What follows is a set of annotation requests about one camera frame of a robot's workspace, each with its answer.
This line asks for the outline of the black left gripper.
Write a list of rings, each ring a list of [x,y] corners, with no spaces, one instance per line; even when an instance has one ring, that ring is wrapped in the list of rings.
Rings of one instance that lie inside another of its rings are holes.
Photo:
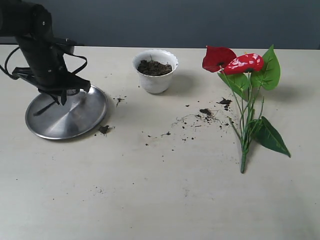
[[[16,67],[12,74],[35,86],[39,91],[48,93],[57,105],[62,106],[65,105],[67,96],[74,96],[81,90],[88,93],[91,88],[90,81],[65,69],[41,71],[40,76],[36,76],[30,67]]]

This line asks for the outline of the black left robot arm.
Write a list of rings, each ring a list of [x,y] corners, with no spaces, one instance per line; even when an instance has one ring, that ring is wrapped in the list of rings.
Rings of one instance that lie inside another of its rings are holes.
[[[22,0],[2,0],[0,35],[15,38],[28,64],[27,67],[16,67],[12,73],[3,66],[1,70],[11,79],[25,80],[62,105],[68,96],[76,95],[81,90],[89,92],[90,81],[77,76],[87,64],[70,72],[64,60],[64,55],[74,55],[76,42],[54,37],[52,16],[42,5]]]

